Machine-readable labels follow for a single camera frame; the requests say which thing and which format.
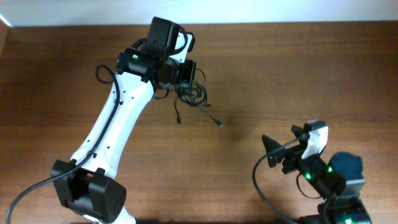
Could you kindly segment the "black USB cable long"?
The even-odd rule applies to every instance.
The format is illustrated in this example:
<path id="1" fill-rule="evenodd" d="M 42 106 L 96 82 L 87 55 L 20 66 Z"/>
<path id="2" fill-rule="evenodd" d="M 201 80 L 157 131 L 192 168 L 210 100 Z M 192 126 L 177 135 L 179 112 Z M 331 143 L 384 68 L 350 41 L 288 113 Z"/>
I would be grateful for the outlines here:
<path id="1" fill-rule="evenodd" d="M 211 107 L 211 105 L 208 103 L 208 92 L 207 92 L 207 79 L 206 79 L 206 75 L 204 73 L 204 71 L 200 68 L 196 68 L 195 71 L 199 71 L 202 75 L 203 75 L 203 80 L 204 80 L 204 84 L 200 84 L 196 78 L 194 78 L 193 80 L 193 84 L 191 87 L 189 88 L 193 88 L 193 94 L 194 96 L 197 97 L 196 102 L 199 103 L 199 105 L 197 107 L 192 107 L 192 108 L 198 108 L 201 112 L 203 112 L 207 117 L 209 117 L 210 119 L 212 119 L 214 121 L 214 123 L 219 127 L 222 128 L 223 127 L 223 123 L 219 120 L 216 119 L 214 116 L 212 116 L 211 114 L 209 114 L 205 108 L 206 107 Z"/>

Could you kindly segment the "black USB cable short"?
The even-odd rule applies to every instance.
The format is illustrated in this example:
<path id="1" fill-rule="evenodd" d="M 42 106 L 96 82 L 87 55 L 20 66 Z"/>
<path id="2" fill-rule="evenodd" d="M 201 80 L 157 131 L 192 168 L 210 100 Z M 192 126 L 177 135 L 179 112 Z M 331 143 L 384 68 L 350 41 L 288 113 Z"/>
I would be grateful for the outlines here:
<path id="1" fill-rule="evenodd" d="M 158 85 L 156 87 L 156 91 L 157 90 L 165 90 L 165 95 L 164 96 L 154 95 L 152 98 L 155 100 L 161 100 L 161 99 L 168 97 L 168 95 L 171 91 L 169 85 Z M 181 119 L 180 112 L 177 108 L 177 101 L 180 100 L 181 102 L 183 102 L 191 107 L 197 107 L 199 105 L 199 103 L 196 102 L 197 97 L 194 96 L 194 94 L 193 94 L 193 88 L 177 86 L 173 89 L 173 91 L 176 94 L 176 97 L 174 99 L 174 109 L 175 109 L 176 116 L 177 116 L 177 124 L 180 126 L 182 124 L 182 119 Z"/>

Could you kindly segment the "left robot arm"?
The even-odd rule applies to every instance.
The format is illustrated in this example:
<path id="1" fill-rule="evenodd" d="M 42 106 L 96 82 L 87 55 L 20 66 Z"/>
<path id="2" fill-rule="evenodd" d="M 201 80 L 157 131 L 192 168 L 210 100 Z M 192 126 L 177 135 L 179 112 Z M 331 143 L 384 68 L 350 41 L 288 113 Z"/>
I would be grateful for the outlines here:
<path id="1" fill-rule="evenodd" d="M 52 167 L 61 205 L 94 223 L 136 223 L 124 204 L 126 188 L 115 180 L 130 133 L 159 83 L 182 86 L 192 80 L 196 63 L 187 44 L 156 55 L 135 47 L 119 54 L 108 99 L 84 143 L 68 162 Z"/>

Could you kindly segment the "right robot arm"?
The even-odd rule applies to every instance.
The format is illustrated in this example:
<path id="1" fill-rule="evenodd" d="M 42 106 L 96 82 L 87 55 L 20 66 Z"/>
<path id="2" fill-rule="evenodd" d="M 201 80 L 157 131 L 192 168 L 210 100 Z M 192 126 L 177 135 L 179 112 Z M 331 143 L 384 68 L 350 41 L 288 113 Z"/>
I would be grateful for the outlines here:
<path id="1" fill-rule="evenodd" d="M 329 128 L 325 122 L 312 120 L 302 127 L 291 127 L 295 138 L 284 145 L 265 134 L 262 142 L 269 167 L 282 164 L 282 172 L 298 171 L 324 199 L 317 215 L 300 217 L 297 223 L 357 224 L 371 223 L 371 217 L 360 200 L 364 185 L 363 160 L 348 152 L 337 152 L 329 162 L 321 158 L 328 141 Z"/>

